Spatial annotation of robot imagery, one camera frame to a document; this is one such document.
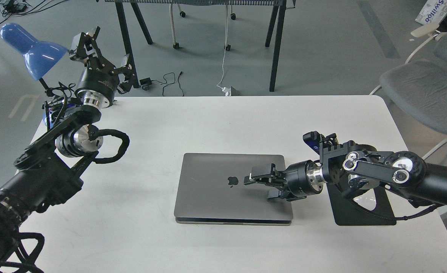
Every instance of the gray chair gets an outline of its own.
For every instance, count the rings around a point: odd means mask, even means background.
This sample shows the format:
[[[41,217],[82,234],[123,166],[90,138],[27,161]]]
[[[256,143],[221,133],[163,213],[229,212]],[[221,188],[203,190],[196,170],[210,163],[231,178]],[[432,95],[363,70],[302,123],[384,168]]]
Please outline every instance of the gray chair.
[[[434,54],[447,61],[447,32],[433,35],[419,48],[432,40],[437,41]],[[382,88],[404,112],[425,126],[447,135],[447,71],[426,59],[409,62],[413,54],[406,64],[382,74],[380,85],[370,94]],[[447,138],[433,147],[423,159],[445,143]]]

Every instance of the laptop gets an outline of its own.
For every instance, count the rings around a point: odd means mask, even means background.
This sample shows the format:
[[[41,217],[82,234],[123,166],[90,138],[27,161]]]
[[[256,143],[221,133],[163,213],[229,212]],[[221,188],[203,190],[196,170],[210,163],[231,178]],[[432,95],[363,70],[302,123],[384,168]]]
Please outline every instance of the laptop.
[[[268,199],[271,187],[243,185],[253,166],[276,164],[271,154],[185,154],[175,204],[178,223],[290,225],[290,202]]]

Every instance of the white cable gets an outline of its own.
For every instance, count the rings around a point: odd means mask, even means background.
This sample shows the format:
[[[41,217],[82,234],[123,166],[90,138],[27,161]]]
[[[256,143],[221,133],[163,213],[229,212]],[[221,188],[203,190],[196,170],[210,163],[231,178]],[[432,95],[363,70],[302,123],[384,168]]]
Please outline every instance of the white cable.
[[[428,39],[426,39],[420,46],[418,46],[412,53],[411,55],[409,55],[409,57],[407,58],[406,62],[404,64],[407,64],[414,55],[416,55],[416,53],[423,48],[423,46],[425,46],[427,43],[429,43],[430,41],[432,41],[435,38],[435,36],[431,36]]]
[[[225,5],[225,47],[223,47],[223,60],[222,60],[222,79],[220,79],[220,82],[217,83],[217,87],[222,89],[223,87],[220,86],[220,83],[224,80],[224,64],[225,64],[225,53],[227,52],[227,38],[228,38],[228,5]]]

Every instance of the gray floor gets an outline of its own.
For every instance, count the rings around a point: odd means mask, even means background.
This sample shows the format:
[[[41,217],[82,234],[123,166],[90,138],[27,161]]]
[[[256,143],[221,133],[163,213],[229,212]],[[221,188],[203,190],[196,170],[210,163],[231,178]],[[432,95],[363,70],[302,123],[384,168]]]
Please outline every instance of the gray floor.
[[[28,2],[36,5],[39,0]],[[424,3],[424,0],[298,2],[295,9],[286,12],[274,93],[268,92],[274,42],[270,48],[263,46],[271,9],[236,6],[237,20],[229,22],[232,50],[226,53],[222,86],[233,86],[245,96],[368,94],[378,85],[381,73],[402,64],[423,41],[409,33],[419,26],[414,18]],[[225,8],[184,5],[185,19],[177,17],[175,12],[176,37],[182,49],[174,50],[168,5],[140,7],[153,45],[147,45],[132,9],[125,5],[139,78],[163,81],[163,74],[183,71],[180,82],[186,96],[223,96],[215,85],[222,76]],[[77,33],[100,26],[97,42],[104,56],[118,65],[124,55],[113,3],[70,0],[38,14],[12,17],[7,22],[17,22],[36,38],[66,47],[70,47]],[[426,48],[418,57],[430,58],[430,54],[431,48]],[[65,57],[44,79],[49,85],[58,81],[76,83],[81,71],[82,64]],[[161,96],[161,92],[162,86],[154,84],[149,91],[134,89],[128,95]],[[31,97],[25,98],[14,112],[24,95]],[[165,88],[165,95],[181,95],[178,85]],[[44,100],[41,85],[29,77],[22,57],[0,39],[0,186],[12,177],[15,171],[12,161],[31,140],[40,122],[40,105]],[[444,138],[385,100],[411,151],[424,154]],[[35,107],[28,111],[31,102],[35,102]],[[259,106],[249,105],[249,110],[253,107]],[[447,165],[447,147],[428,162]]]

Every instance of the white table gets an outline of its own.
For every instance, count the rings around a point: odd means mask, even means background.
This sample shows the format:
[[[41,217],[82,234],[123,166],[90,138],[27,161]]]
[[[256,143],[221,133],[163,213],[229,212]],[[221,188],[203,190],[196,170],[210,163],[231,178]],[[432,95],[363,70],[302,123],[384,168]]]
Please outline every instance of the white table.
[[[292,203],[291,226],[178,224],[173,216],[183,154],[282,154],[318,159],[309,131],[337,133],[378,150],[406,150],[376,96],[118,98],[96,125],[127,133],[125,156],[91,165],[66,204],[34,213],[36,263],[46,272],[447,272],[447,231],[436,212],[395,226],[334,223],[326,189]],[[40,126],[38,137],[44,131]],[[101,157],[118,141],[104,139]],[[389,195],[397,216],[417,212]]]

